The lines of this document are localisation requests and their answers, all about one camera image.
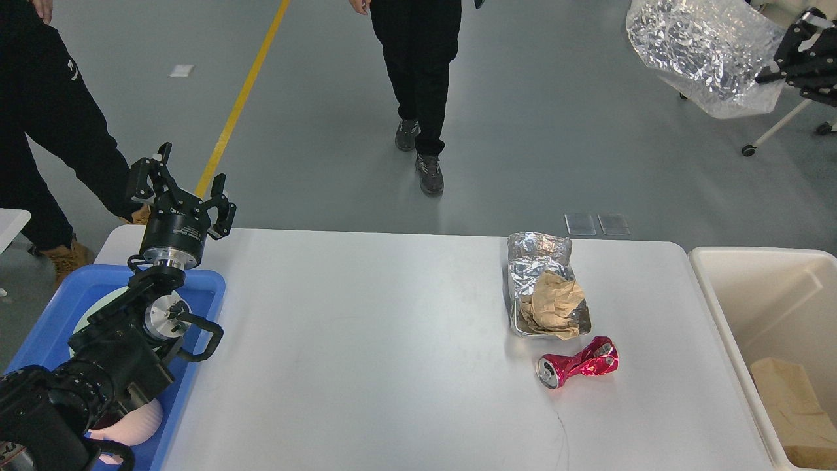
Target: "aluminum foil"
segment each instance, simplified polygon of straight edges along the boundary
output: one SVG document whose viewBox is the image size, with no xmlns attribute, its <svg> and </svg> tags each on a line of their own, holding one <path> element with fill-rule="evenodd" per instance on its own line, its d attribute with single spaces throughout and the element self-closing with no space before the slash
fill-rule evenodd
<svg viewBox="0 0 837 471">
<path fill-rule="evenodd" d="M 518 232 L 509 235 L 509 324 L 520 336 L 552 337 L 532 331 L 520 313 L 520 296 L 529 295 L 535 290 L 535 282 L 544 271 L 561 275 L 567 280 L 575 280 L 570 267 L 570 252 L 573 242 L 565 237 L 541 234 L 538 232 Z M 569 316 L 578 324 L 580 334 L 589 334 L 591 329 L 590 312 L 587 302 L 582 301 Z"/>
<path fill-rule="evenodd" d="M 769 113 L 781 82 L 758 85 L 785 31 L 743 0 L 634 0 L 628 38 L 645 65 L 715 118 Z"/>
</svg>

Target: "blue tray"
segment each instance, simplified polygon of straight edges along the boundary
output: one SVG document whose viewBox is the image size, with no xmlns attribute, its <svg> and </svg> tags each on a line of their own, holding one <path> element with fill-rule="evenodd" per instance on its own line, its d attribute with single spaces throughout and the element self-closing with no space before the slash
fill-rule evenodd
<svg viewBox="0 0 837 471">
<path fill-rule="evenodd" d="M 52 370 L 69 360 L 67 340 L 81 316 L 107 293 L 126 286 L 132 274 L 128 267 L 113 265 L 88 265 L 70 273 L 14 356 L 8 371 L 27 365 L 42 365 Z M 189 270 L 186 272 L 186 284 L 177 290 L 177 294 L 189 303 L 193 313 L 215 320 L 225 286 L 223 278 L 216 272 Z M 199 353 L 208 339 L 208 333 L 192 328 L 186 333 L 183 346 L 186 350 Z M 179 357 L 169 364 L 168 369 L 174 374 L 175 382 L 157 398 L 163 408 L 162 424 L 153 437 L 131 447 L 136 455 L 136 471 L 158 471 L 161 468 L 197 367 L 197 363 L 188 363 Z M 98 462 L 93 469 L 113 471 L 116 466 Z"/>
</svg>

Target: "concrete floor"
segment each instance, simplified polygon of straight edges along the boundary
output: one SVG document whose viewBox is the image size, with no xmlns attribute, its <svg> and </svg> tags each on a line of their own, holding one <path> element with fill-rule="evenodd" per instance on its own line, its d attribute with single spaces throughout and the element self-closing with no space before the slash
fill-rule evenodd
<svg viewBox="0 0 837 471">
<path fill-rule="evenodd" d="M 218 168 L 235 226 L 565 236 L 565 213 L 614 212 L 632 234 L 596 238 L 837 253 L 837 136 L 814 135 L 837 110 L 809 106 L 744 158 L 797 92 L 768 115 L 709 117 L 642 64 L 628 6 L 465 2 L 446 189 L 430 199 L 413 154 L 393 146 L 396 103 L 369 18 L 346 2 L 292 0 Z M 191 190 L 278 7 L 74 0 L 56 3 L 53 26 L 129 163 L 170 141 L 172 174 Z M 175 64 L 196 67 L 171 78 Z M 57 158 L 33 151 L 79 240 L 100 248 L 118 221 Z M 49 262 L 27 246 L 19 237 L 0 256 L 0 365 L 52 294 Z"/>
</svg>

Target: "table surface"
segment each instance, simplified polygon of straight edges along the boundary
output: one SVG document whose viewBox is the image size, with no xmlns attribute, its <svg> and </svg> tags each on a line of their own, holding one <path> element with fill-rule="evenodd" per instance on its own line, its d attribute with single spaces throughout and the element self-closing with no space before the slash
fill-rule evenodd
<svg viewBox="0 0 837 471">
<path fill-rule="evenodd" d="M 7 210 L 0 208 L 0 252 L 12 243 L 14 237 L 29 221 L 27 210 Z"/>
<path fill-rule="evenodd" d="M 98 263 L 121 265 L 122 226 Z M 235 229 L 202 269 L 227 292 L 163 469 L 769 470 L 686 254 L 575 240 L 593 332 L 508 325 L 506 239 Z M 619 369 L 534 371 L 608 335 Z"/>
</svg>

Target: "brown paper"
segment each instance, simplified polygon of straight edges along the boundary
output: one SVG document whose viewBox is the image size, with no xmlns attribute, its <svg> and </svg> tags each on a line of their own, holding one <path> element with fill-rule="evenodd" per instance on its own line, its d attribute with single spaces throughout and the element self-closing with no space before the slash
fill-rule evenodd
<svg viewBox="0 0 837 471">
<path fill-rule="evenodd" d="M 532 294 L 521 296 L 521 314 L 534 332 L 572 339 L 578 337 L 578 324 L 569 315 L 583 300 L 584 291 L 575 280 L 544 272 Z"/>
<path fill-rule="evenodd" d="M 837 465 L 837 429 L 802 365 L 765 358 L 750 366 L 752 378 L 788 460 L 800 468 Z"/>
</svg>

